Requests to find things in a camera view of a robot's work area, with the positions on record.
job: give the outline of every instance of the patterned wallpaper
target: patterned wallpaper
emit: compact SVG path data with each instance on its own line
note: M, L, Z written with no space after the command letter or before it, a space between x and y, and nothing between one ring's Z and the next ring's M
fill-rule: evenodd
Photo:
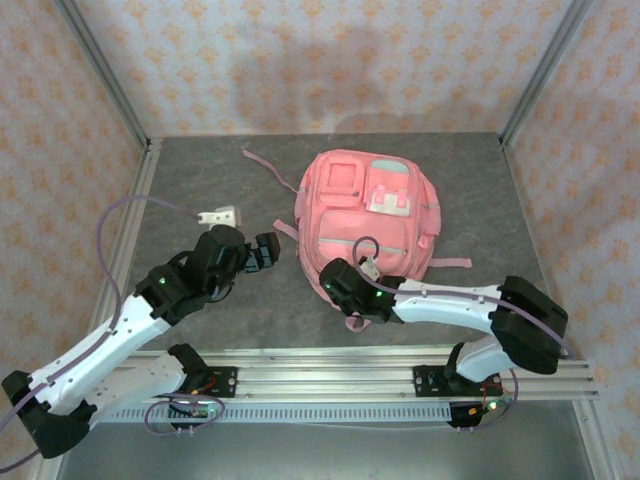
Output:
M640 472L640 3L596 2L511 161L569 335Z
M500 131L569 0L80 0L150 136Z
M86 334L102 279L96 218L128 191L140 153L52 1L1 2L0 31L4 378ZM107 225L106 245L117 225ZM0 415L8 409L2 393ZM32 450L20 422L2 433L3 466Z

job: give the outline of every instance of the pink backpack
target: pink backpack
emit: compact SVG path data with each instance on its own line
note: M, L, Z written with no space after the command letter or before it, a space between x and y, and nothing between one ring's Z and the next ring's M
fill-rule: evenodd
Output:
M298 230L280 220L275 228L299 243L302 269L313 289L329 300L320 287L320 271L335 258L352 262L356 240L372 236L380 244L376 266L382 274L422 280L428 266L471 267L469 259L432 259L440 233L440 205L435 188L416 164L399 157L351 150L321 153L307 168L300 189L287 184L275 168L261 158L248 158L269 168L278 180L297 193L294 215ZM362 242L358 255L374 252ZM371 322L347 328L359 332Z

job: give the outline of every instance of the wall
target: wall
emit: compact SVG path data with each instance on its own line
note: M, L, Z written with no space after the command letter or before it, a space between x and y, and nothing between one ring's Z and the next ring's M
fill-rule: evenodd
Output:
M80 0L150 136L500 131L569 0Z
M510 152L543 267L640 472L640 4L596 2Z
M50 0L0 3L0 377L32 371L87 332L101 274L96 218L140 152ZM114 238L119 219L107 225ZM9 402L0 394L0 412ZM33 450L18 421L0 464ZM26 468L2 478L26 478Z

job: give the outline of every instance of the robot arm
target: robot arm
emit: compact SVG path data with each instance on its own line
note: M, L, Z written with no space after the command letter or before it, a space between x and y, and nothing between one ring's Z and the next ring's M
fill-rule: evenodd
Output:
M453 348L447 366L428 382L434 396L442 394L445 387L459 395L476 395L488 377L514 366L540 374L555 373L561 358L560 345L504 305L524 310L560 338L565 332L567 313L523 278L510 276L502 285L486 287L442 287L404 277L380 276L371 259L363 259L360 269L362 274L345 260L336 259L320 273L323 289L345 314L360 315L376 323L445 323L487 334L476 342ZM386 288L376 288L376 283Z
M181 252L153 268L126 298L115 324L107 320L45 367L31 374L14 371L2 381L14 406L32 397L18 416L43 457L70 450L100 418L125 403L180 389L191 392L203 384L207 365L188 345L174 346L143 367L112 371L187 315L225 298L238 273L272 266L280 255L275 233L256 236L256 243L252 248L239 230L218 222L200 236L193 251ZM82 361L58 374L78 358Z

